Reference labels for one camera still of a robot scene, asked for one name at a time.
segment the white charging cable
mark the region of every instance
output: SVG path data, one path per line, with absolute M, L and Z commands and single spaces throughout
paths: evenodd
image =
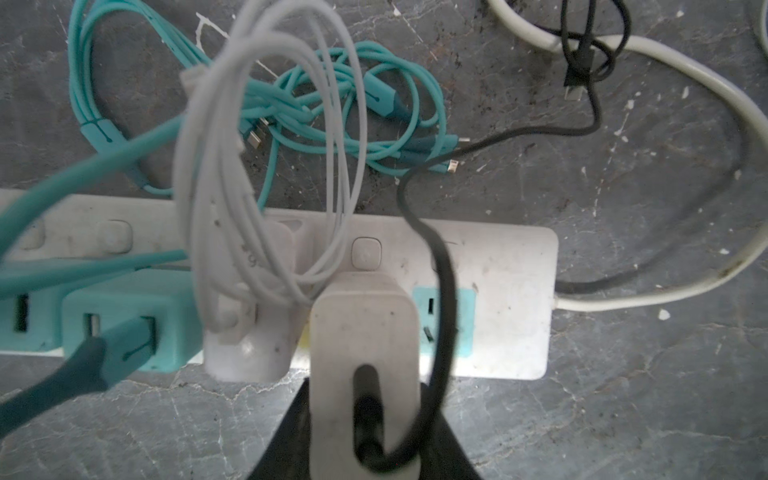
M 505 0 L 487 1 L 491 6 L 491 10 L 499 17 L 504 26 L 515 35 L 535 47 L 553 53 L 562 51 L 560 38 L 527 22 L 517 12 L 512 10 Z M 605 42 L 611 48 L 616 48 L 621 41 L 621 36 L 607 35 L 599 37 L 599 40 Z M 716 72 L 680 52 L 649 38 L 633 35 L 630 37 L 625 50 L 634 51 L 658 60 L 709 88 L 737 111 L 745 122 L 752 126 L 760 141 L 763 142 L 763 146 L 768 148 L 768 118 L 743 91 L 726 78 L 721 77 Z M 578 312 L 601 312 L 636 306 L 659 305 L 691 298 L 692 296 L 709 292 L 733 279 L 754 262 L 767 247 L 768 224 L 764 224 L 757 231 L 755 237 L 728 264 L 698 281 L 670 287 L 660 292 L 618 298 L 590 300 L 560 295 L 555 297 L 554 307 L 555 309 Z
M 180 236 L 189 253 L 198 313 L 207 329 L 220 332 L 230 325 L 217 320 L 214 298 L 219 293 L 244 302 L 283 306 L 311 305 L 342 262 L 349 220 L 353 215 L 366 165 L 368 124 L 366 99 L 359 110 L 359 153 L 350 186 L 343 146 L 341 100 L 328 45 L 316 17 L 328 21 L 349 55 L 357 91 L 365 91 L 352 37 L 342 19 L 322 0 L 281 0 L 264 8 L 249 0 L 237 16 L 222 52 L 197 83 L 174 152 L 174 201 Z M 314 34 L 323 61 L 305 41 L 277 30 L 289 15 L 300 15 Z M 278 253 L 259 211 L 253 187 L 240 160 L 237 124 L 243 93 L 253 64 L 283 56 L 304 69 L 323 99 L 326 125 L 326 249 L 303 273 L 293 272 Z M 338 169 L 338 183 L 334 176 Z M 220 230 L 228 258 L 211 258 L 210 235 Z M 255 258 L 256 265 L 249 260 Z M 241 282 L 217 278 L 212 262 L 231 262 Z M 238 283 L 244 283 L 247 289 Z

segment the black object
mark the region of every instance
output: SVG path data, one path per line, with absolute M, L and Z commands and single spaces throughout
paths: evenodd
M 422 384 L 422 398 L 427 388 Z M 310 381 L 307 379 L 248 480 L 311 480 L 310 438 Z M 482 480 L 442 413 L 435 417 L 432 434 L 419 454 L 422 462 L 419 480 Z
M 437 337 L 437 347 L 435 349 L 435 363 L 432 367 L 432 374 L 429 377 L 429 387 L 422 395 L 422 407 L 419 410 L 411 428 L 406 433 L 405 438 L 400 445 L 395 447 L 389 454 L 381 458 L 375 458 L 366 464 L 375 472 L 391 472 L 410 461 L 413 456 L 422 450 L 422 446 L 429 440 L 430 433 L 437 418 L 440 416 L 440 406 L 445 396 L 445 390 L 448 386 L 450 377 L 451 362 L 456 341 L 456 283 L 451 265 L 451 259 L 445 243 L 440 235 L 431 227 L 423 223 L 419 217 L 411 211 L 406 200 L 406 187 L 410 180 L 417 174 L 427 171 L 430 167 L 440 164 L 444 161 L 456 159 L 466 154 L 470 154 L 493 144 L 509 140 L 522 135 L 559 135 L 563 137 L 582 137 L 597 131 L 602 124 L 602 110 L 597 93 L 594 90 L 596 81 L 604 80 L 614 70 L 616 56 L 622 52 L 631 35 L 632 22 L 627 6 L 623 0 L 611 0 L 618 9 L 622 22 L 624 23 L 624 32 L 621 43 L 616 51 L 609 49 L 605 43 L 598 41 L 592 35 L 592 26 L 594 25 L 594 16 L 597 11 L 597 0 L 590 0 L 589 18 L 584 34 L 578 34 L 568 31 L 568 0 L 563 0 L 560 30 L 556 31 L 562 39 L 563 55 L 568 62 L 571 73 L 578 77 L 580 83 L 587 88 L 590 106 L 594 120 L 587 127 L 559 127 L 552 125 L 541 125 L 532 127 L 520 127 L 503 131 L 491 135 L 477 143 L 470 144 L 467 147 L 454 150 L 450 154 L 439 155 L 430 159 L 408 172 L 400 180 L 397 187 L 397 207 L 408 225 L 424 239 L 432 252 L 432 258 L 435 259 L 435 271 L 438 277 L 438 287 L 440 291 L 440 318 L 438 322 L 439 330 Z M 587 59 L 583 55 L 577 59 L 574 52 L 568 45 L 569 38 L 580 40 L 582 48 L 589 48 L 593 45 L 606 55 L 606 61 L 600 66 L 597 72 L 587 68 Z

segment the power strip switch button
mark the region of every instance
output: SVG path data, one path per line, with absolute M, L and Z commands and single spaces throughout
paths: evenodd
M 123 220 L 106 220 L 96 225 L 96 242 L 103 253 L 127 253 L 134 245 L 134 230 Z
M 382 262 L 382 244 L 375 238 L 360 237 L 352 242 L 352 266 L 372 272 Z

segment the black cable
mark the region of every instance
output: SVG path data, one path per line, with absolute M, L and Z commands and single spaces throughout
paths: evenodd
M 432 365 L 432 374 L 429 377 L 429 387 L 425 390 L 422 398 L 422 406 L 416 414 L 416 418 L 411 424 L 410 429 L 403 437 L 402 441 L 391 452 L 383 456 L 369 458 L 366 465 L 374 472 L 391 472 L 410 462 L 420 448 L 425 444 L 432 434 L 432 428 L 439 416 L 442 400 L 445 397 L 445 391 L 448 388 L 448 382 L 451 375 L 451 364 L 456 344 L 456 279 L 453 272 L 451 257 L 448 248 L 445 246 L 440 235 L 429 225 L 422 222 L 417 217 L 406 199 L 406 187 L 417 174 L 427 171 L 430 167 L 440 164 L 444 161 L 456 159 L 466 154 L 490 147 L 502 141 L 523 135 L 558 135 L 562 137 L 581 137 L 597 131 L 602 124 L 602 110 L 597 93 L 594 90 L 594 83 L 597 79 L 607 77 L 606 71 L 613 71 L 613 65 L 616 62 L 616 55 L 627 43 L 631 33 L 631 20 L 629 11 L 624 5 L 623 0 L 612 0 L 617 6 L 624 22 L 624 37 L 616 51 L 611 51 L 605 43 L 596 40 L 591 34 L 591 26 L 594 24 L 594 15 L 596 8 L 593 3 L 597 0 L 590 0 L 590 18 L 588 19 L 588 28 L 584 34 L 569 32 L 565 20 L 568 0 L 563 0 L 563 10 L 561 14 L 561 30 L 557 31 L 563 41 L 563 52 L 568 61 L 568 66 L 574 68 L 584 77 L 585 87 L 589 95 L 590 106 L 592 108 L 593 121 L 587 127 L 559 127 L 554 125 L 541 125 L 533 127 L 520 127 L 503 131 L 491 135 L 479 142 L 467 147 L 454 150 L 450 154 L 440 155 L 429 159 L 417 167 L 411 168 L 400 180 L 397 187 L 397 206 L 405 218 L 408 225 L 421 236 L 427 243 L 432 258 L 435 260 L 435 270 L 438 277 L 438 288 L 440 292 L 440 319 L 437 336 L 437 348 L 435 350 L 435 362 Z M 590 70 L 584 71 L 576 62 L 575 57 L 568 45 L 568 39 L 574 38 L 580 41 L 588 41 L 588 45 L 593 45 L 606 54 L 607 60 L 603 66 L 599 67 L 598 74 Z

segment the teal charger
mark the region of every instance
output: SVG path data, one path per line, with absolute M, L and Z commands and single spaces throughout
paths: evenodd
M 84 261 L 52 258 L 8 262 L 0 268 L 0 280 L 13 280 L 19 274 L 42 272 Z M 57 349 L 61 346 L 61 302 L 64 297 L 73 290 L 108 280 L 115 275 L 119 273 L 63 283 L 0 300 L 0 350 L 47 352 Z
M 139 370 L 175 372 L 203 346 L 192 275 L 147 268 L 79 289 L 62 306 L 64 355 L 89 336 L 136 318 L 154 321 L 154 355 Z

